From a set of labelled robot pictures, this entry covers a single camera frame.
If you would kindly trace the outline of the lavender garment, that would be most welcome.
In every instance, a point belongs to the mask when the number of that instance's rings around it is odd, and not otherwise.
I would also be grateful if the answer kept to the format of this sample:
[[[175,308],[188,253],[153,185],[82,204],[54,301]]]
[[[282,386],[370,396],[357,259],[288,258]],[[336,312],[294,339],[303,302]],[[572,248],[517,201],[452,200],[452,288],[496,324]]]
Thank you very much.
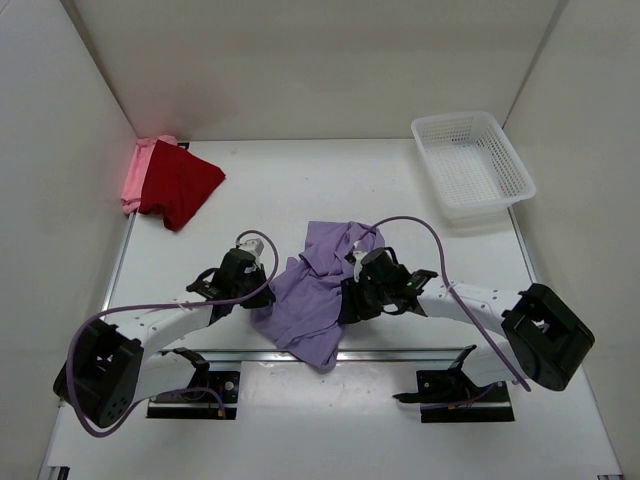
[[[275,302],[251,312],[254,330],[315,370],[332,370],[343,336],[341,283],[354,276],[346,256],[355,245],[368,252],[385,239],[354,221],[309,222],[303,251],[270,282]]]

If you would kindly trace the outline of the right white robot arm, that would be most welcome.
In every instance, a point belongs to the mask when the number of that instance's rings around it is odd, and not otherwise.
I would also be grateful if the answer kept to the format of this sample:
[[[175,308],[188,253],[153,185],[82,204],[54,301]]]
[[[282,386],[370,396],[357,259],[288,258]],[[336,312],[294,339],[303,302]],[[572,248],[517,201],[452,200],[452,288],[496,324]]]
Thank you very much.
[[[390,247],[351,251],[345,259],[354,272],[341,283],[339,324],[411,313],[502,338],[468,346],[449,367],[426,371],[421,391],[396,395],[401,403],[455,408],[522,379],[563,391],[595,344],[592,331],[546,285],[509,291],[448,282],[434,271],[409,271]]]

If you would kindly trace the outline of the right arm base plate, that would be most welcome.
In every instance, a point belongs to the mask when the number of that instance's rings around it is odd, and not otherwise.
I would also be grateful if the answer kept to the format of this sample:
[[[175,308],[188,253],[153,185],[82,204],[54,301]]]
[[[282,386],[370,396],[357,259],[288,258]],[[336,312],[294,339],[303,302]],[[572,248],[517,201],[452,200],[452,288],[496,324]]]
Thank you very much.
[[[476,386],[461,372],[416,372],[423,424],[507,423],[515,420],[504,382]]]

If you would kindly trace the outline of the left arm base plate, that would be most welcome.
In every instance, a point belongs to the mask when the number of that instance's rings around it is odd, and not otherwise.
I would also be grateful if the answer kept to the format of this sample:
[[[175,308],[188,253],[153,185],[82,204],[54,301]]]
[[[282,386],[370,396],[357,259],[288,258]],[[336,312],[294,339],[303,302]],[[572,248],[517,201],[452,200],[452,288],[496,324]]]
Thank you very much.
[[[239,363],[213,363],[199,381],[208,391],[165,393],[148,401],[146,417],[167,420],[232,421],[238,413],[241,386]]]

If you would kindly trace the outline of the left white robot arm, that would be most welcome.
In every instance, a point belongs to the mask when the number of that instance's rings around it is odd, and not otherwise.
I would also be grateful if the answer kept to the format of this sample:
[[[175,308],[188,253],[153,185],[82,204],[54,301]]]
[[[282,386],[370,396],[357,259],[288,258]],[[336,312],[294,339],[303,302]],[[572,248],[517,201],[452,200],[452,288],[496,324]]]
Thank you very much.
[[[151,397],[175,392],[198,400],[211,394],[208,361],[176,343],[235,306],[259,309],[274,302],[260,260],[263,248],[257,238],[237,243],[171,302],[116,307],[81,327],[69,347],[72,360],[54,382],[55,394],[95,437],[110,434]]]

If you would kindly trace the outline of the red t shirt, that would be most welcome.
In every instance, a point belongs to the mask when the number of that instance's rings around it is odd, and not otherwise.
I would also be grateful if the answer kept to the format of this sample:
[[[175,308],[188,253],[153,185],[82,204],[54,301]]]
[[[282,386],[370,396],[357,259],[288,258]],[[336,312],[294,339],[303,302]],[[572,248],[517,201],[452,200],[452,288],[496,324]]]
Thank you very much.
[[[224,182],[225,173],[188,150],[158,140],[150,157],[138,211],[180,231]]]

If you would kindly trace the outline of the pink t shirt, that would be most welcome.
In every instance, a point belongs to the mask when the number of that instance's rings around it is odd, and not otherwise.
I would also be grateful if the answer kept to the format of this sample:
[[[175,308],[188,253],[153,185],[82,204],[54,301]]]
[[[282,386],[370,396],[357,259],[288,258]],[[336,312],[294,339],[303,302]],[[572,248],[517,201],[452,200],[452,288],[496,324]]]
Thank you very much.
[[[176,138],[171,135],[161,135],[157,138],[141,138],[136,141],[120,197],[121,208],[125,215],[131,214],[140,206],[142,187],[151,156],[158,141],[174,146],[177,145]]]

